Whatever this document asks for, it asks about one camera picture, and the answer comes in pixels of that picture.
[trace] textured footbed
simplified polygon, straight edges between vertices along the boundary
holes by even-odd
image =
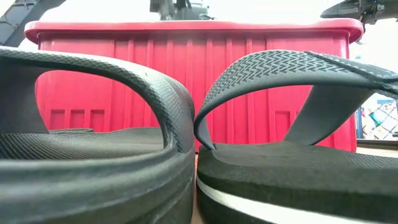
[[[198,177],[210,187],[304,210],[398,222],[398,159],[291,142],[203,146]]]
[[[0,159],[105,159],[162,149],[159,128],[130,128],[110,133],[0,134]]]

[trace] red bin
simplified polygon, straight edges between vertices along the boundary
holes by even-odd
[[[223,70],[261,50],[309,50],[348,57],[363,33],[353,19],[310,25],[240,24],[221,21],[27,24],[39,49],[119,58],[163,72],[190,91],[198,110]],[[283,139],[311,86],[262,90],[235,98],[208,116],[214,142],[264,143]],[[54,71],[37,81],[37,103],[49,129],[94,128],[97,132],[157,126],[144,100],[103,77]],[[354,117],[319,145],[356,150]]]

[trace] black foam sole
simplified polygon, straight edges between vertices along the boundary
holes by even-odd
[[[198,208],[208,224],[216,223],[253,223],[265,224],[263,220],[259,220],[245,213],[228,208],[207,196],[197,185]]]
[[[130,129],[112,140],[133,133],[128,141],[154,136],[151,129]],[[109,159],[2,160],[0,223],[190,223],[194,174],[194,148]]]
[[[213,189],[338,217],[394,222],[397,159],[288,142],[201,147],[197,174]]]

